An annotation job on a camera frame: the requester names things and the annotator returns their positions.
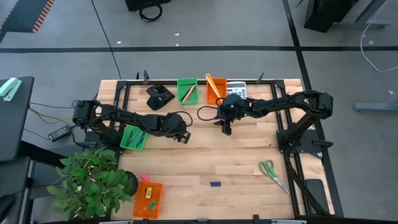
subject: green basket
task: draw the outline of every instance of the green basket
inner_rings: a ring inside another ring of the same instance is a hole
[[[137,146],[137,143],[139,143],[142,135],[144,135],[144,140]],[[130,142],[130,144],[128,144],[129,138],[134,138]],[[127,125],[126,129],[124,130],[122,141],[120,142],[120,147],[125,149],[142,151],[144,149],[146,140],[147,140],[147,133],[141,131],[141,129],[139,129],[138,127]]]
[[[189,88],[195,84],[195,89],[187,102],[182,101],[182,97],[187,93]],[[198,80],[196,78],[184,78],[177,80],[177,99],[182,105],[198,103]]]

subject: orange basket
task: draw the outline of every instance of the orange basket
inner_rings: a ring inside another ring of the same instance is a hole
[[[226,79],[225,78],[213,78],[213,82],[216,85],[220,96],[226,98]],[[206,99],[208,104],[216,104],[217,95],[213,91],[212,87],[210,86],[209,82],[206,82]]]
[[[150,196],[150,198],[145,198],[148,187],[152,187],[152,195]],[[161,183],[140,181],[138,184],[136,202],[134,204],[134,211],[132,215],[138,218],[156,219],[159,216],[162,190],[163,184]],[[152,210],[149,210],[147,206],[153,200],[156,201],[156,206]]]

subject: green-handled scissors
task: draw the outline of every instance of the green-handled scissors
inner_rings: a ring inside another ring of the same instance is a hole
[[[288,195],[290,195],[289,191],[284,187],[282,182],[276,176],[275,171],[274,171],[274,162],[272,160],[269,159],[269,160],[266,160],[266,161],[260,161],[259,162],[259,167],[260,167],[261,172],[264,175],[267,175],[270,178],[272,178],[272,180],[274,180],[279,185],[279,187],[282,188],[282,190],[284,192],[286,192]]]

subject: black table leg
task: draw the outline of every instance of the black table leg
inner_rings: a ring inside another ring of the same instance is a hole
[[[21,141],[21,144],[19,145],[19,156],[28,156],[36,162],[57,166],[59,168],[65,167],[60,162],[60,159],[66,158],[65,156],[50,152],[25,141]]]

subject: wooden tabletop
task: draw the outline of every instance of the wooden tabletop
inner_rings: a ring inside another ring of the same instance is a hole
[[[117,80],[103,80],[98,92],[102,104],[113,104]],[[286,92],[293,94],[302,91],[299,79],[285,80]],[[197,118],[197,109],[207,105],[205,85],[199,85],[199,103],[180,105],[174,99],[162,109],[152,111],[146,104],[149,86],[133,85],[129,94],[128,111],[139,114],[166,114],[173,111],[186,111],[193,118],[188,127],[191,138],[183,144],[169,138],[148,136],[143,151],[126,149],[120,157],[119,168],[139,176],[145,173],[150,181],[164,184],[160,203],[161,220],[196,219],[252,219],[254,214],[260,218],[293,218],[292,204],[288,196],[271,178],[264,176],[258,162],[267,159],[274,161],[274,169],[282,183],[289,188],[282,154],[278,150],[275,131],[275,113],[264,118],[244,118],[231,125],[232,135],[221,132],[221,126],[212,121]],[[175,85],[166,87],[177,96]],[[247,85],[248,97],[265,100],[272,99],[268,85]],[[121,92],[119,107],[123,102]],[[202,110],[202,118],[212,118],[215,110]],[[292,119],[298,121],[304,112],[291,110]],[[187,115],[182,114],[189,123]],[[284,127],[287,127],[282,112]],[[303,173],[306,179],[321,179],[325,186],[330,212],[333,206],[326,184],[322,162],[311,154],[301,154]],[[220,181],[221,187],[210,187],[211,181]],[[296,186],[300,213],[305,214],[303,200]],[[120,211],[112,214],[112,220],[131,220],[134,208],[126,202]]]

